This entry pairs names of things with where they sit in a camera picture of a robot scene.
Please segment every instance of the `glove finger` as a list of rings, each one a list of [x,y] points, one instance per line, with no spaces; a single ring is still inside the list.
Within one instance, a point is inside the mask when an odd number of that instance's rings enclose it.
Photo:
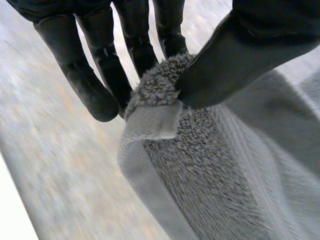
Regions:
[[[157,63],[149,38],[148,0],[117,0],[114,6],[119,14],[123,36],[136,72],[141,78]]]
[[[34,28],[50,48],[69,84],[91,115],[101,122],[116,117],[118,103],[89,66],[75,17],[72,14],[48,17],[35,23]]]
[[[117,99],[120,113],[123,113],[129,103],[132,88],[114,45],[114,19],[111,7],[107,5],[86,15],[76,15],[76,19],[104,84]]]

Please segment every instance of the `gray fabric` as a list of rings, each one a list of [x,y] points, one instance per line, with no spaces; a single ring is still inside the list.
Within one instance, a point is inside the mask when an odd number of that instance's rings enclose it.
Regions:
[[[183,109],[174,85],[191,60],[147,72],[129,103],[119,165],[138,196],[173,240],[320,239],[319,84],[298,91],[274,70]]]

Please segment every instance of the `floor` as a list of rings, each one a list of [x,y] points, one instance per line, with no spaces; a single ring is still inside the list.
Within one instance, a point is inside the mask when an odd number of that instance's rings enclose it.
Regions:
[[[230,0],[186,1],[182,32],[191,53],[230,8]],[[116,49],[135,86],[139,78],[113,12]],[[149,18],[160,60],[152,3]],[[39,239],[168,240],[119,171],[124,121],[100,123],[90,116],[32,24],[5,0],[0,0],[0,78],[0,149]]]

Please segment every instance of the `gloved hand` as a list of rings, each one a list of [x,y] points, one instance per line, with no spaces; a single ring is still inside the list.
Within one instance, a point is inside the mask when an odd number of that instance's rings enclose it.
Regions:
[[[219,104],[319,44],[318,0],[233,0],[231,13],[177,81],[178,98],[194,109]]]
[[[112,0],[7,0],[50,48],[69,84],[92,116],[107,122],[123,114],[132,88],[114,45]],[[185,0],[153,0],[158,38],[166,58],[187,52],[181,35]],[[148,0],[114,0],[135,69],[142,77],[158,60],[149,39]],[[103,84],[89,66],[78,21]]]

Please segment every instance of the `blurred floor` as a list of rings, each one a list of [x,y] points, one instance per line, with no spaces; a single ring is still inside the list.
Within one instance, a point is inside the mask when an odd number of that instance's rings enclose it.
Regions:
[[[200,50],[231,3],[186,0],[182,33],[191,53]],[[160,60],[152,3],[149,18]],[[139,79],[116,11],[114,19],[117,52],[135,86]],[[316,54],[310,53],[310,65],[319,66]],[[282,67],[284,75],[299,81],[295,76],[303,69],[292,64]],[[100,123],[90,116],[32,24],[5,0],[0,0],[0,79],[0,148],[39,239],[168,240],[119,171],[124,121]]]

